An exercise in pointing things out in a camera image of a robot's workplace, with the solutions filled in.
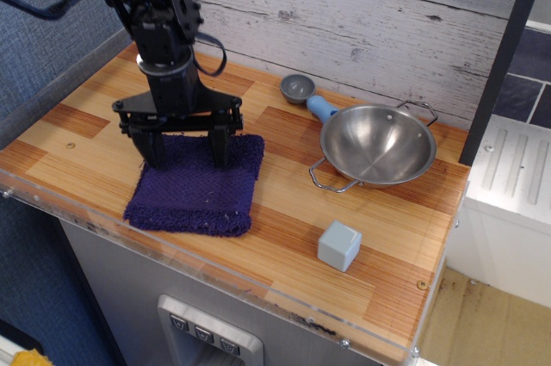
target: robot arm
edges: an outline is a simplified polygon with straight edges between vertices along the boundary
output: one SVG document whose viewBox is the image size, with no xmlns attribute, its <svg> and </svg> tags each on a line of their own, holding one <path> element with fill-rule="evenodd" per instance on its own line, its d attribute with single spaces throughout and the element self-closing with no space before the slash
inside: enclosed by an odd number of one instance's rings
<svg viewBox="0 0 551 366">
<path fill-rule="evenodd" d="M 199 79 L 195 37 L 223 49 L 201 34 L 200 5 L 193 0 L 106 0 L 135 40 L 138 66 L 150 92 L 116 101 L 121 130 L 132 138 L 144 160 L 159 167 L 164 157 L 162 132 L 208 130 L 214 164 L 225 166 L 230 135 L 243 128 L 241 99 L 206 88 Z M 226 63 L 214 74 L 219 74 Z M 211 115 L 195 115 L 210 112 Z"/>
</svg>

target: light blue cube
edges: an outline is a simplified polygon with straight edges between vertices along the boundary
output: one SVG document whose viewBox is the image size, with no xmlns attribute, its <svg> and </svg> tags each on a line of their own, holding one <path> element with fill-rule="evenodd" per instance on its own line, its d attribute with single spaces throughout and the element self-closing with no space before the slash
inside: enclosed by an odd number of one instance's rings
<svg viewBox="0 0 551 366">
<path fill-rule="evenodd" d="M 318 258 L 345 272 L 360 251 L 361 243 L 361 233 L 335 220 L 319 238 Z"/>
</svg>

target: screw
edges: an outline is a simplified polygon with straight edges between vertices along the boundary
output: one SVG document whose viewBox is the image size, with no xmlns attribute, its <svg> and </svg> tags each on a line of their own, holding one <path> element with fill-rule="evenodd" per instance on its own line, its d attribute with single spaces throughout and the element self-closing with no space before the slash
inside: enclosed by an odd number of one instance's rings
<svg viewBox="0 0 551 366">
<path fill-rule="evenodd" d="M 417 282 L 417 288 L 419 290 L 426 290 L 429 287 L 429 284 L 424 280 L 419 280 Z"/>
</svg>

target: pot handle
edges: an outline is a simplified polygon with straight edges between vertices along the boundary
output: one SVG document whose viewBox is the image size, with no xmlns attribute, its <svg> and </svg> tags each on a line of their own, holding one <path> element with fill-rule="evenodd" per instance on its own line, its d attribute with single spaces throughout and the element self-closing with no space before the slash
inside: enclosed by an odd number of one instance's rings
<svg viewBox="0 0 551 366">
<path fill-rule="evenodd" d="M 308 110 L 318 116 L 321 123 L 326 123 L 331 115 L 336 114 L 338 109 L 328 103 L 323 96 L 314 95 L 306 100 Z"/>
<path fill-rule="evenodd" d="M 438 121 L 438 115 L 436 114 L 436 112 L 434 111 L 434 109 L 426 102 L 421 102 L 421 101 L 412 101 L 411 99 L 408 99 L 407 101 L 403 101 L 402 103 L 400 103 L 396 108 L 401 108 L 402 106 L 406 105 L 406 104 L 412 104 L 412 105 L 417 105 L 417 106 L 420 106 L 421 108 L 427 108 L 430 113 L 432 114 L 432 116 L 434 116 L 432 118 L 432 121 L 430 121 L 429 123 L 427 123 L 427 127 L 429 127 L 430 125 L 432 125 L 434 122 Z"/>
<path fill-rule="evenodd" d="M 316 168 L 318 168 L 320 165 L 322 165 L 325 161 L 327 160 L 326 157 L 323 157 L 322 159 L 320 159 L 318 162 L 316 162 L 314 165 L 312 165 L 310 167 L 310 176 L 312 177 L 312 181 L 313 183 L 321 188 L 321 189 L 328 189 L 330 191 L 333 191 L 333 192 L 338 192 L 338 193 L 341 193 L 341 192 L 344 192 L 345 190 L 347 190 L 348 188 L 350 187 L 353 187 L 354 185 L 356 185 L 357 183 L 359 183 L 360 185 L 363 185 L 363 182 L 358 180 L 358 179 L 355 179 L 354 181 L 352 181 L 351 183 L 348 183 L 346 186 L 342 187 L 341 189 L 339 188 L 335 188 L 335 187 L 332 187 L 331 185 L 323 185 L 321 183 L 318 182 L 318 178 L 316 178 L 316 174 L 314 174 L 313 170 L 315 170 Z"/>
</svg>

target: black cable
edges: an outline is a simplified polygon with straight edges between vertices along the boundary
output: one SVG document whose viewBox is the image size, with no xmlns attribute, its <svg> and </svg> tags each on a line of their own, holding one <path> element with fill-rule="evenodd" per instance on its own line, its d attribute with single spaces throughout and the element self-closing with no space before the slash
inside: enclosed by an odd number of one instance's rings
<svg viewBox="0 0 551 366">
<path fill-rule="evenodd" d="M 197 67 L 197 69 L 199 69 L 200 71 L 202 71 L 203 73 L 205 73 L 208 76 L 218 76 L 218 75 L 220 75 L 224 71 L 224 68 L 226 67 L 226 63 L 227 63 L 226 49 L 224 48 L 224 45 L 222 44 L 222 42 L 220 40 L 216 39 L 215 37 L 211 36 L 210 34 L 205 34 L 205 33 L 200 33 L 200 32 L 197 32 L 197 34 L 195 34 L 195 38 L 199 39 L 199 40 L 207 41 L 209 43 L 212 43 L 212 44 L 218 46 L 220 48 L 220 50 L 222 51 L 222 54 L 223 54 L 222 61 L 220 63 L 220 66 L 218 66 L 218 69 L 216 69 L 215 71 L 206 71 L 205 69 L 203 69 L 203 67 L 199 64 L 199 62 L 195 58 L 195 52 L 193 50 L 193 47 L 191 47 L 191 52 L 193 52 L 193 63 L 195 65 L 195 67 Z"/>
<path fill-rule="evenodd" d="M 38 9 L 30 4 L 24 3 L 21 0 L 0 0 L 16 9 L 24 11 L 31 16 L 38 17 L 42 20 L 58 20 L 67 13 L 67 11 L 77 4 L 80 0 L 61 0 L 46 9 Z"/>
</svg>

